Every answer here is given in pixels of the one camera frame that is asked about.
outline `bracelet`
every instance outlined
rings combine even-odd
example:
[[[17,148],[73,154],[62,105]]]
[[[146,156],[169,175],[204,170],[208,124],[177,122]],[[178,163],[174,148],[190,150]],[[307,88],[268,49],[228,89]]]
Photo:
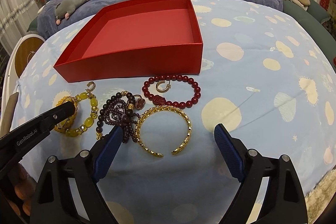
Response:
[[[127,97],[127,102],[125,102],[122,97]],[[136,116],[140,117],[139,113],[134,113],[133,108],[140,110],[143,109],[145,104],[145,99],[140,95],[132,95],[128,91],[117,92],[115,95],[111,96],[111,99],[106,100],[106,104],[103,105],[102,109],[99,111],[96,135],[97,140],[100,140],[102,135],[102,127],[104,122],[111,126],[119,126],[123,129],[123,143],[127,143],[131,137],[133,142],[137,142],[137,137],[132,128],[132,124],[137,122],[132,119]]]
[[[164,93],[166,91],[168,91],[171,88],[170,83],[167,85],[167,87],[164,90],[160,90],[158,88],[158,86],[162,83],[164,83],[165,81],[183,81],[183,82],[188,82],[188,84],[191,85],[191,87],[194,89],[194,97],[191,98],[190,101],[186,101],[186,102],[172,102],[172,101],[166,101],[166,99],[160,95],[154,95],[151,94],[148,91],[148,88],[151,84],[154,84],[154,82],[158,82],[156,85],[156,89],[158,92],[160,93]],[[153,77],[150,77],[148,79],[148,81],[145,81],[143,83],[143,87],[142,87],[142,91],[143,91],[143,95],[145,97],[147,97],[150,101],[153,101],[153,104],[158,106],[158,105],[167,105],[167,106],[173,106],[173,107],[178,107],[180,109],[185,109],[186,107],[190,108],[193,105],[196,105],[198,103],[198,99],[201,97],[201,88],[198,86],[198,83],[196,81],[194,81],[193,78],[189,78],[187,75],[156,75]]]
[[[187,125],[188,125],[188,133],[187,133],[187,137],[184,139],[183,143],[181,143],[179,145],[178,148],[176,148],[172,154],[175,155],[179,152],[181,152],[185,146],[187,145],[187,143],[189,142],[190,140],[190,137],[191,137],[191,121],[189,120],[188,116],[182,111],[180,110],[179,108],[177,107],[174,107],[174,106],[167,106],[167,105],[164,105],[164,106],[154,106],[148,110],[146,110],[140,117],[139,117],[139,120],[138,122],[136,123],[135,125],[135,134],[137,136],[137,142],[141,145],[141,147],[146,150],[148,153],[156,156],[156,157],[163,157],[163,154],[161,153],[157,153],[157,152],[154,152],[152,150],[149,150],[142,142],[142,140],[140,139],[140,129],[141,129],[141,126],[143,124],[143,122],[152,114],[156,113],[156,112],[160,112],[160,111],[172,111],[172,112],[175,112],[177,114],[179,114],[186,122],[187,122]]]
[[[62,122],[55,125],[54,129],[59,133],[65,133],[68,137],[76,137],[78,135],[82,135],[83,132],[87,131],[89,127],[93,125],[95,122],[95,119],[97,118],[97,112],[98,112],[98,101],[96,99],[96,96],[94,96],[91,92],[95,89],[96,84],[94,82],[89,82],[87,86],[93,85],[92,88],[86,89],[86,92],[82,92],[81,94],[77,94],[75,97],[72,96],[66,96],[63,97],[56,106],[59,106],[65,102],[72,102],[75,106],[75,114],[69,117],[68,119],[63,120]],[[91,114],[90,117],[88,117],[84,124],[82,124],[78,128],[71,128],[72,124],[74,123],[76,114],[77,114],[77,106],[78,102],[81,100],[85,100],[89,98],[90,104],[91,104]]]

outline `screw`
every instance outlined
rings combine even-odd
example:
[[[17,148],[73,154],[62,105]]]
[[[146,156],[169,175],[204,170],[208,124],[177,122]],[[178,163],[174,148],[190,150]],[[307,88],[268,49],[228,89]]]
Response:
[[[289,161],[289,160],[290,160],[289,156],[287,156],[287,155],[282,155],[281,158],[282,158],[284,161]]]
[[[55,161],[55,159],[56,159],[55,156],[50,156],[50,157],[48,158],[48,162],[52,163],[52,162]]]
[[[254,150],[254,149],[249,150],[249,155],[250,156],[255,157],[257,154],[258,154],[258,152],[256,150]]]
[[[87,150],[83,150],[79,153],[79,155],[82,157],[82,158],[85,158],[89,155],[89,152]]]

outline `gold bangle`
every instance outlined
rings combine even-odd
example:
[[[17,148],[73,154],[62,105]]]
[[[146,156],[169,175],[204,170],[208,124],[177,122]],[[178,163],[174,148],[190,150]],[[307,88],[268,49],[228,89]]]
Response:
[[[176,148],[172,154],[175,155],[177,153],[179,153],[180,151],[182,151],[184,149],[184,147],[187,145],[187,143],[189,142],[190,140],[190,137],[191,137],[191,121],[189,120],[188,116],[181,110],[179,109],[178,107],[174,107],[174,106],[167,106],[167,105],[162,105],[162,106],[155,106],[155,107],[152,107],[148,110],[146,110],[140,117],[139,117],[139,120],[137,121],[137,124],[135,125],[135,134],[137,136],[137,141],[138,143],[141,145],[141,147],[146,150],[148,153],[156,156],[156,157],[163,157],[163,154],[161,153],[156,153],[152,150],[149,150],[144,144],[143,142],[141,141],[140,139],[140,129],[141,129],[141,126],[143,124],[143,122],[152,114],[156,113],[156,112],[160,112],[160,111],[172,111],[172,112],[175,112],[177,114],[179,114],[186,122],[187,122],[187,125],[188,125],[188,133],[187,133],[187,137],[184,139],[183,143],[181,143],[179,145],[178,148]]]

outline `earring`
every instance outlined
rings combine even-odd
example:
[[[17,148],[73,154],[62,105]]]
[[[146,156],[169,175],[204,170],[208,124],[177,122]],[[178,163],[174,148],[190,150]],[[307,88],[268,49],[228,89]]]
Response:
[[[155,87],[156,87],[156,90],[157,90],[158,92],[160,92],[160,93],[165,93],[165,92],[167,92],[167,91],[171,88],[170,81],[169,81],[169,83],[167,84],[166,88],[163,89],[163,90],[160,90],[160,89],[159,89],[159,85],[161,85],[161,84],[163,84],[163,83],[165,83],[164,80],[162,80],[162,81],[158,81],[158,82],[156,83],[156,86],[155,86]]]

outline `dark beaded bracelet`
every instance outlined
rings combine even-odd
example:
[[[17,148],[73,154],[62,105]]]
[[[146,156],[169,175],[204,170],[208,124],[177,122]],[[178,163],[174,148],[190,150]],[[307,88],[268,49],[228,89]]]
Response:
[[[194,96],[191,98],[191,100],[186,102],[172,102],[172,101],[166,101],[166,99],[160,95],[154,95],[151,94],[148,91],[148,87],[151,84],[154,84],[154,82],[159,81],[183,81],[185,83],[188,83],[191,85],[191,87],[194,89]],[[198,86],[198,83],[191,77],[188,77],[187,75],[156,75],[154,77],[150,77],[148,81],[145,81],[143,83],[142,87],[143,95],[147,97],[150,101],[153,102],[154,105],[168,105],[168,106],[174,106],[178,107],[180,109],[185,109],[186,107],[190,108],[193,105],[196,105],[198,103],[198,99],[201,97],[201,88]]]
[[[125,102],[122,97],[127,97],[127,102]],[[137,122],[133,120],[133,117],[139,118],[139,113],[134,113],[133,108],[142,109],[144,107],[144,99],[141,98],[137,101],[132,93],[127,91],[117,92],[113,95],[111,99],[106,100],[106,104],[99,111],[98,121],[97,121],[97,140],[102,138],[103,125],[104,122],[111,126],[119,126],[123,129],[123,143],[127,143],[129,137],[132,138],[133,142],[137,142],[137,136],[135,135],[132,124]]]

